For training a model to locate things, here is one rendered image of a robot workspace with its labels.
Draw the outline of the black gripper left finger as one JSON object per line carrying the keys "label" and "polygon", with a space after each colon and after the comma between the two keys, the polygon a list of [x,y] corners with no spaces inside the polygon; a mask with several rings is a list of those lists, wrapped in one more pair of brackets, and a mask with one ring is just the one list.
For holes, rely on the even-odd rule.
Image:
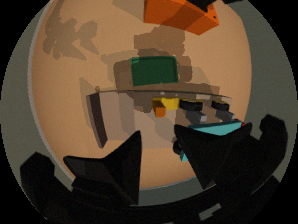
{"label": "black gripper left finger", "polygon": [[102,159],[64,156],[64,163],[74,176],[84,179],[106,181],[128,198],[130,205],[138,204],[140,193],[141,133],[134,131],[124,144]]}

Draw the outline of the green tray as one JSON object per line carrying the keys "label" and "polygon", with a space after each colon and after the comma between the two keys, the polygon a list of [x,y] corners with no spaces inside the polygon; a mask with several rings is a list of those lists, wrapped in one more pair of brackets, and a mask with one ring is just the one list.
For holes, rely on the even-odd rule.
{"label": "green tray", "polygon": [[132,60],[134,83],[174,81],[173,59]]}
{"label": "green tray", "polygon": [[156,83],[144,83],[144,84],[136,84],[134,83],[134,75],[133,75],[133,63],[132,60],[146,60],[146,59],[173,59],[173,69],[174,69],[174,81],[166,81],[168,84],[178,83],[178,76],[177,76],[177,57],[176,56],[138,56],[138,57],[130,57],[130,67],[132,67],[132,79],[134,87],[137,85],[149,85],[149,84],[161,84],[164,81],[156,81]]}

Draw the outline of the tan sloped ramp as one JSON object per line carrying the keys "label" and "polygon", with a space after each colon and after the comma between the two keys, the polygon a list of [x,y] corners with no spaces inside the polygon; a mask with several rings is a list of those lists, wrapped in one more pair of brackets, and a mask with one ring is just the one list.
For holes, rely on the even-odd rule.
{"label": "tan sloped ramp", "polygon": [[222,123],[216,117],[212,100],[226,101],[231,111],[233,97],[213,93],[185,91],[113,91],[86,95],[94,139],[98,148],[104,149],[108,140],[128,140],[134,131],[141,133],[141,149],[173,147],[177,140],[174,124],[193,125],[186,119],[186,109],[166,109],[166,117],[156,117],[152,108],[153,96],[181,97],[202,100],[202,113],[206,123]]}

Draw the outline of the teal trolley with black wheels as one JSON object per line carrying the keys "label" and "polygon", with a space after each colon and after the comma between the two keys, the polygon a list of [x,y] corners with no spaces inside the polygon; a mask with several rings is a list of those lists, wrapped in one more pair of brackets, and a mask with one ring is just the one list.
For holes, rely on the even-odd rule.
{"label": "teal trolley with black wheels", "polygon": [[[217,109],[216,117],[222,120],[222,123],[206,123],[206,119],[208,116],[205,116],[202,111],[202,100],[198,99],[181,99],[180,107],[181,109],[186,109],[186,119],[190,121],[193,125],[188,125],[188,128],[197,129],[198,132],[205,133],[214,133],[214,135],[222,136],[226,135],[226,133],[234,132],[234,129],[241,127],[241,120],[234,120],[234,113],[229,112],[229,105],[227,105],[226,101],[218,101],[212,100],[212,108]],[[180,147],[180,143],[178,141],[174,141],[173,143],[173,151],[176,155],[180,156],[181,161],[188,161],[185,152],[182,152],[182,148]]]}

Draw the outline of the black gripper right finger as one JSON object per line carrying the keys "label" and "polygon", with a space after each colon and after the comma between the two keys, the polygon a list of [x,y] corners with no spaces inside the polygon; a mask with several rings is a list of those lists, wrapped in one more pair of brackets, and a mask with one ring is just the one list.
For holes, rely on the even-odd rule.
{"label": "black gripper right finger", "polygon": [[218,136],[174,124],[177,141],[204,188],[202,190],[214,185],[213,180],[220,173],[231,148],[250,135],[251,129],[253,129],[253,123],[247,123],[241,128],[234,129],[234,132]]}

